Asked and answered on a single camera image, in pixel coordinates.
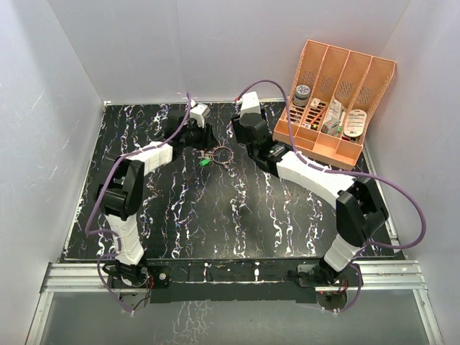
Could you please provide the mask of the large metal keyring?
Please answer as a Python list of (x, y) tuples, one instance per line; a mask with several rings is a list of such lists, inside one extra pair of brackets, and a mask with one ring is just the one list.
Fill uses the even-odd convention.
[(228, 167), (234, 160), (234, 152), (231, 148), (221, 145), (211, 150), (210, 157), (217, 165)]

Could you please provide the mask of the key with yellow tag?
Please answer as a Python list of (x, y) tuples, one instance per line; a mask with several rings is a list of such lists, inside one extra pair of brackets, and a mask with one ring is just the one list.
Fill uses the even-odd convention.
[(202, 151), (202, 152), (198, 155), (198, 159), (199, 159), (199, 160), (210, 160), (210, 161), (212, 161), (212, 160), (213, 160), (213, 155), (212, 155), (211, 152)]

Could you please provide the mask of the key with green tag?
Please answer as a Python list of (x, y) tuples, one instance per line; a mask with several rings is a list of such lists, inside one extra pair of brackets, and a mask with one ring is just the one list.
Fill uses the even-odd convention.
[(204, 167), (204, 166), (207, 166), (207, 165), (211, 164), (212, 162), (213, 162), (213, 160), (212, 160), (212, 159), (209, 159), (209, 158), (202, 159), (202, 160), (200, 161), (200, 166), (201, 166), (201, 167)]

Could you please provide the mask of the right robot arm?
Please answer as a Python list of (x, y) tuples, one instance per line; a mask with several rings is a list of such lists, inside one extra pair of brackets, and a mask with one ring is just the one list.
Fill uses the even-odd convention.
[(246, 147), (259, 169), (315, 193), (333, 207), (337, 235), (319, 263), (303, 278), (339, 284), (355, 255), (388, 219), (376, 182), (369, 177), (353, 178), (339, 170), (327, 173), (327, 167), (316, 162), (303, 163), (289, 145), (272, 138), (261, 114), (234, 116), (231, 125), (237, 142)]

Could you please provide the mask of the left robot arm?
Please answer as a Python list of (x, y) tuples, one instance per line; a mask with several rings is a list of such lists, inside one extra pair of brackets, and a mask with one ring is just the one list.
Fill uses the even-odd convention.
[(104, 232), (114, 240), (111, 269), (105, 271), (132, 287), (145, 285), (151, 277), (137, 225), (137, 213), (144, 202), (144, 177), (170, 164), (186, 147), (209, 150), (218, 146), (210, 124), (183, 120), (180, 116), (169, 121), (166, 138), (117, 157), (98, 187), (96, 207), (109, 224)]

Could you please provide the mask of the grey round jar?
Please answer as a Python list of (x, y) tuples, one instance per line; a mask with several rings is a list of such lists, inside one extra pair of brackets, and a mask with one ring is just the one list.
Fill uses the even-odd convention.
[(294, 96), (293, 96), (293, 105), (297, 107), (304, 107), (308, 104), (311, 96), (311, 88), (305, 84), (300, 84), (296, 86)]

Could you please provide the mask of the small white card box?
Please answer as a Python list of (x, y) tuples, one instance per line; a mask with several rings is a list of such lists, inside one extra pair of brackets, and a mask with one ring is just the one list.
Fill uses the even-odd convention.
[(313, 98), (310, 106), (313, 108), (317, 108), (320, 104), (321, 100), (319, 98)]

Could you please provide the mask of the red pencil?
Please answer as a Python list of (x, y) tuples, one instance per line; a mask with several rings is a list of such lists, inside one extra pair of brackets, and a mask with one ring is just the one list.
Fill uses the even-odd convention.
[(313, 119), (310, 120), (309, 122), (309, 125), (311, 126), (312, 124), (314, 124), (322, 115), (323, 113), (327, 110), (327, 108), (323, 108), (319, 111), (318, 114), (315, 115), (315, 117)]

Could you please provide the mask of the white paper packet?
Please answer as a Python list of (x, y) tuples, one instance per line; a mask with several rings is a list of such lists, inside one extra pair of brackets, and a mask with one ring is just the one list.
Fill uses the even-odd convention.
[(333, 97), (328, 106), (325, 121), (328, 121), (331, 119), (341, 120), (343, 110), (344, 110), (344, 107), (343, 107), (342, 102), (338, 101), (337, 99)]

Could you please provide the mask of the orange plastic desk organizer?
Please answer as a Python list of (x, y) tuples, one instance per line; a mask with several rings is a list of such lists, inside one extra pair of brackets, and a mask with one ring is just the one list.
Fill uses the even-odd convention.
[(307, 40), (273, 137), (314, 160), (352, 170), (396, 63)]

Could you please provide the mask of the white oval blister pack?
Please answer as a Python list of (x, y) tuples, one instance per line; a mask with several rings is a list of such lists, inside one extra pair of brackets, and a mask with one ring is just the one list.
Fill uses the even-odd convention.
[(350, 111), (344, 124), (343, 135), (350, 138), (360, 137), (364, 132), (366, 120), (366, 111), (361, 109), (354, 109)]

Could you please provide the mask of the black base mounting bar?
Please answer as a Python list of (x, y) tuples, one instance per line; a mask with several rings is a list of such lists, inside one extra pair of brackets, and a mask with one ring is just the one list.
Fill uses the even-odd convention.
[(113, 288), (145, 293), (151, 303), (294, 300), (315, 303), (322, 292), (344, 294), (361, 285), (358, 266), (333, 280), (317, 259), (150, 260), (138, 277), (112, 278)]

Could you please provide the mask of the aluminium frame rail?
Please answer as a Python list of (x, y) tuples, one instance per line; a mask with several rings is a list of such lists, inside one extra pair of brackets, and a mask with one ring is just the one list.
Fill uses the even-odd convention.
[[(229, 167), (199, 165), (187, 149), (152, 173), (141, 212), (151, 260), (319, 259), (335, 213), (315, 193), (261, 172), (241, 147)], [(96, 252), (74, 231), (45, 275), (28, 344), (441, 344), (416, 261), (372, 250), (355, 266), (362, 283), (350, 309), (294, 300), (148, 303), (128, 314), (105, 291)]]

